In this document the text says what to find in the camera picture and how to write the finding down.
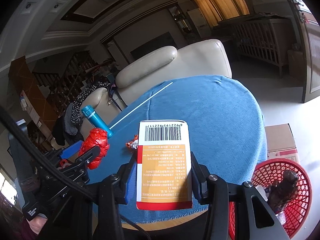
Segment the person's left hand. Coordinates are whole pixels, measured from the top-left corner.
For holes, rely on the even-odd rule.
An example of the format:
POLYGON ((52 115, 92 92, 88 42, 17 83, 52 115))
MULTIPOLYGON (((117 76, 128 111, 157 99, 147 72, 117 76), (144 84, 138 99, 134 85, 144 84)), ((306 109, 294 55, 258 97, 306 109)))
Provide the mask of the person's left hand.
POLYGON ((46 224, 48 218, 44 214, 39 214, 35 218, 33 218, 31 221, 27 221, 30 229, 32 230, 33 233, 38 235, 44 225, 46 224))

